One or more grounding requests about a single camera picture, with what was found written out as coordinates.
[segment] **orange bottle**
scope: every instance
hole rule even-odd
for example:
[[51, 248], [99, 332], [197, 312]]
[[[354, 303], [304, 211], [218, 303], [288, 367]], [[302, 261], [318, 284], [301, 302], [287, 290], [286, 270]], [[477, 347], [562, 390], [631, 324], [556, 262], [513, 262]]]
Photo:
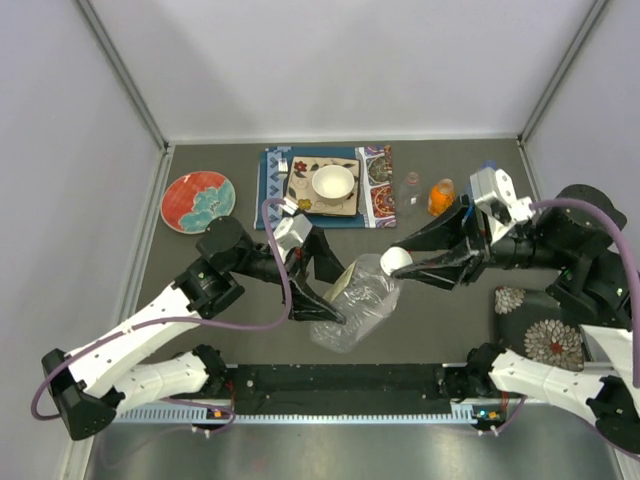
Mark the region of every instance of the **orange bottle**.
[[456, 191], [453, 188], [453, 182], [448, 178], [443, 178], [431, 189], [427, 211], [437, 217], [451, 206], [455, 198]]

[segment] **bottle cap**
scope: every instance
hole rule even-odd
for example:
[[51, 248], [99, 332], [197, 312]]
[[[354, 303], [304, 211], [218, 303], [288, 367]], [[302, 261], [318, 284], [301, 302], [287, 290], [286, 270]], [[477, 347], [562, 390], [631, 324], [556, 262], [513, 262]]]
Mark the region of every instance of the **bottle cap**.
[[420, 177], [416, 172], [410, 172], [409, 175], [407, 175], [407, 183], [409, 185], [417, 185], [419, 181]]
[[409, 255], [409, 252], [400, 247], [391, 247], [384, 252], [380, 258], [380, 267], [387, 275], [391, 275], [395, 270], [411, 265], [412, 263], [413, 259], [411, 255]]

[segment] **cable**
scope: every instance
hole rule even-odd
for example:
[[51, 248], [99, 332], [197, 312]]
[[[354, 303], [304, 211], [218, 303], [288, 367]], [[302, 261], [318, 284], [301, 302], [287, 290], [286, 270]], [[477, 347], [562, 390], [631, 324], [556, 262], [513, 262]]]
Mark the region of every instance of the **cable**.
[[525, 397], [525, 396], [521, 397], [520, 398], [520, 402], [516, 406], [516, 408], [513, 411], [513, 413], [511, 415], [509, 415], [509, 417], [507, 417], [507, 419], [505, 420], [505, 422], [502, 425], [496, 427], [495, 429], [487, 430], [487, 431], [485, 431], [485, 432], [483, 432], [482, 434], [479, 434], [479, 435], [488, 435], [488, 434], [491, 434], [491, 433], [493, 433], [496, 436], [500, 435], [507, 428], [507, 426], [511, 425], [511, 422], [513, 422], [513, 420], [518, 415], [520, 415], [520, 412], [522, 411], [522, 407], [524, 406], [526, 401], [527, 401], [527, 397]]
[[631, 245], [609, 215], [591, 203], [575, 198], [555, 198], [553, 200], [535, 202], [530, 205], [531, 210], [542, 210], [549, 207], [584, 210], [605, 227], [616, 244], [616, 247], [618, 247], [624, 272], [627, 277], [629, 293], [631, 295], [631, 314], [633, 317], [631, 320], [633, 324], [633, 386], [634, 388], [640, 388], [640, 277], [635, 267], [636, 262], [633, 257]]
[[[209, 435], [211, 434], [210, 432], [213, 432], [214, 434], [218, 434], [218, 433], [222, 433], [226, 430], [229, 429], [229, 427], [231, 426], [231, 424], [235, 421], [236, 419], [236, 414], [233, 410], [225, 408], [225, 407], [219, 407], [217, 405], [209, 405], [209, 404], [204, 404], [204, 403], [197, 403], [197, 402], [190, 402], [187, 400], [174, 400], [172, 398], [163, 398], [162, 399], [163, 402], [168, 402], [168, 403], [173, 403], [175, 405], [184, 405], [184, 406], [188, 406], [188, 407], [198, 407], [198, 408], [206, 408], [208, 410], [220, 410], [223, 411], [227, 414], [229, 414], [230, 418], [229, 421], [225, 424], [223, 424], [221, 427], [217, 428], [216, 430], [204, 430], [204, 435], [207, 439], [209, 439]], [[128, 462], [131, 457], [133, 457], [136, 453], [138, 453], [140, 450], [142, 450], [143, 448], [149, 446], [150, 444], [152, 444], [153, 442], [155, 442], [156, 440], [160, 439], [161, 437], [164, 437], [165, 435], [169, 434], [169, 433], [174, 433], [174, 432], [179, 432], [179, 431], [191, 431], [193, 433], [195, 433], [198, 430], [203, 430], [194, 426], [186, 426], [186, 425], [180, 425], [178, 427], [173, 427], [173, 428], [166, 428], [158, 433], [156, 433], [155, 435], [151, 435], [149, 438], [147, 438], [146, 440], [143, 440], [142, 442], [140, 442], [138, 445], [136, 445], [133, 449], [131, 449], [131, 451], [129, 451], [124, 457], [122, 457], [120, 460], [118, 460], [117, 462], [110, 462], [109, 459], [107, 459], [107, 442], [106, 439], [104, 437], [101, 437], [98, 440], [98, 452], [100, 455], [100, 461], [102, 462], [102, 465], [107, 469], [107, 470], [115, 470], [117, 468], [119, 468], [120, 466], [122, 466], [123, 463]]]
[[627, 457], [631, 458], [632, 460], [635, 460], [636, 462], [640, 462], [640, 456], [638, 456], [635, 453], [630, 452], [629, 450], [625, 450], [624, 448], [621, 448], [619, 446], [617, 446], [615, 443], [613, 443], [611, 440], [609, 440], [607, 437], [605, 437], [604, 435], [602, 435], [602, 433], [600, 433], [600, 430], [598, 430], [596, 428], [595, 425], [591, 425], [589, 422], [587, 422], [584, 418], [580, 418], [580, 420], [582, 420], [587, 427], [589, 427], [591, 430], [593, 430], [594, 432], [596, 432], [598, 434], [598, 436], [604, 440], [604, 442], [609, 445], [611, 448], [613, 448], [614, 450], [617, 450], [618, 452], [620, 452], [623, 455], [626, 455]]
[[[282, 200], [280, 198], [267, 198], [264, 202], [262, 202], [262, 217], [263, 218], [268, 218], [268, 214], [269, 214], [268, 207], [269, 207], [269, 205], [272, 205], [272, 204], [284, 204], [284, 200]], [[266, 330], [271, 330], [272, 328], [276, 328], [276, 327], [279, 327], [280, 325], [282, 325], [288, 319], [289, 312], [291, 311], [291, 307], [293, 305], [293, 299], [292, 299], [292, 294], [291, 294], [291, 286], [289, 285], [289, 279], [288, 279], [288, 276], [287, 276], [287, 270], [286, 270], [286, 268], [284, 266], [282, 258], [280, 258], [280, 255], [278, 254], [278, 244], [277, 244], [275, 236], [273, 234], [273, 228], [271, 227], [271, 224], [269, 224], [269, 222], [265, 222], [265, 232], [267, 234], [267, 241], [269, 243], [269, 246], [271, 247], [271, 251], [274, 252], [273, 256], [274, 256], [275, 261], [276, 261], [276, 266], [278, 268], [278, 273], [280, 274], [280, 280], [282, 281], [282, 290], [284, 292], [284, 303], [285, 303], [284, 310], [283, 310], [282, 315], [280, 316], [280, 318], [278, 320], [276, 320], [273, 323], [267, 324], [267, 325], [237, 325], [237, 324], [234, 324], [234, 323], [226, 323], [226, 322], [221, 322], [221, 321], [217, 321], [217, 320], [204, 320], [202, 318], [169, 317], [169, 318], [157, 318], [155, 320], [148, 320], [146, 322], [141, 322], [141, 323], [139, 323], [137, 325], [133, 325], [131, 327], [131, 329], [136, 331], [136, 330], [140, 330], [141, 328], [146, 328], [146, 327], [150, 327], [152, 325], [158, 325], [158, 324], [166, 323], [166, 322], [182, 322], [182, 323], [196, 323], [198, 325], [204, 325], [206, 327], [227, 328], [229, 330], [264, 332]], [[59, 413], [58, 414], [54, 414], [54, 415], [42, 415], [38, 411], [38, 402], [40, 401], [40, 397], [42, 397], [42, 394], [47, 389], [47, 387], [49, 387], [49, 385], [51, 384], [53, 379], [56, 378], [63, 370], [68, 368], [69, 365], [72, 365], [74, 362], [78, 361], [79, 359], [81, 359], [85, 355], [88, 355], [89, 353], [93, 352], [94, 350], [102, 347], [103, 345], [106, 345], [109, 342], [112, 342], [112, 341], [122, 337], [123, 335], [125, 335], [125, 333], [119, 331], [119, 332], [113, 333], [111, 335], [108, 335], [107, 337], [104, 337], [104, 338], [102, 338], [100, 340], [97, 340], [94, 343], [92, 343], [91, 345], [89, 345], [88, 347], [86, 347], [83, 350], [81, 350], [80, 352], [78, 352], [73, 357], [67, 358], [64, 362], [62, 362], [60, 365], [58, 365], [56, 368], [54, 368], [51, 371], [51, 373], [49, 373], [45, 377], [45, 379], [42, 381], [40, 386], [38, 386], [38, 388], [36, 389], [35, 394], [33, 395], [33, 398], [31, 399], [31, 415], [33, 416], [33, 418], [35, 418], [36, 420], [40, 420], [40, 421], [55, 420], [57, 418], [60, 418], [60, 414]]]
[[502, 413], [507, 413], [508, 407], [509, 407], [509, 394], [507, 392], [502, 392], [502, 399], [500, 401], [500, 411]]

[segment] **small white object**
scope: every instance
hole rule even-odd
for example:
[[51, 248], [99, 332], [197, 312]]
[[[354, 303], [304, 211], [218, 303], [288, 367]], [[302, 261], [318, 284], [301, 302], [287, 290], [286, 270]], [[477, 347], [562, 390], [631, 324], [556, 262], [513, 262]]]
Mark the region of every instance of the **small white object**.
[[391, 247], [380, 258], [380, 267], [387, 275], [391, 275], [394, 271], [412, 263], [413, 259], [409, 252], [400, 247]]
[[289, 164], [286, 158], [280, 157], [278, 159], [278, 173], [289, 173]]
[[[484, 168], [471, 175], [473, 202], [478, 209], [487, 214], [491, 230], [491, 244], [502, 239], [515, 225], [528, 222], [533, 218], [531, 197], [516, 198], [511, 177], [504, 170]], [[502, 223], [493, 216], [492, 207], [502, 205], [509, 212], [511, 220]]]
[[311, 186], [323, 200], [328, 203], [341, 203], [353, 191], [355, 179], [353, 174], [340, 165], [327, 165], [319, 169]]
[[307, 236], [311, 232], [313, 225], [304, 215], [283, 218], [273, 235], [278, 244], [280, 258], [284, 262], [289, 252], [304, 244]]
[[289, 215], [295, 215], [295, 213], [298, 211], [298, 205], [290, 198], [285, 197], [284, 204], [280, 206], [282, 207], [282, 210], [287, 212]]

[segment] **blue placemat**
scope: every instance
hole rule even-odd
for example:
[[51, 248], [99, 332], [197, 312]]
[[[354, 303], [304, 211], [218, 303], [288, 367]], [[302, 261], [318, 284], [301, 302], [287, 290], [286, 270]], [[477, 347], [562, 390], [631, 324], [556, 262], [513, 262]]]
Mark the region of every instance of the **blue placemat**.
[[[361, 167], [361, 195], [358, 206], [358, 214], [355, 217], [330, 217], [310, 215], [311, 223], [322, 228], [392, 228], [396, 226], [395, 214], [380, 213], [376, 209], [376, 193], [385, 190], [385, 203], [393, 205], [391, 192], [392, 167], [391, 149], [383, 146], [368, 147], [269, 147], [260, 154], [258, 167], [258, 186], [256, 194], [256, 216], [254, 228], [264, 230], [264, 221], [260, 212], [260, 206], [266, 198], [283, 198], [286, 175], [278, 173], [278, 161], [285, 158], [292, 168], [294, 157], [338, 157], [360, 160]], [[378, 160], [376, 167], [381, 162], [385, 165], [386, 181], [379, 176], [369, 174], [369, 167], [373, 160]], [[276, 227], [282, 214], [277, 205], [269, 208], [269, 221], [272, 227]]]

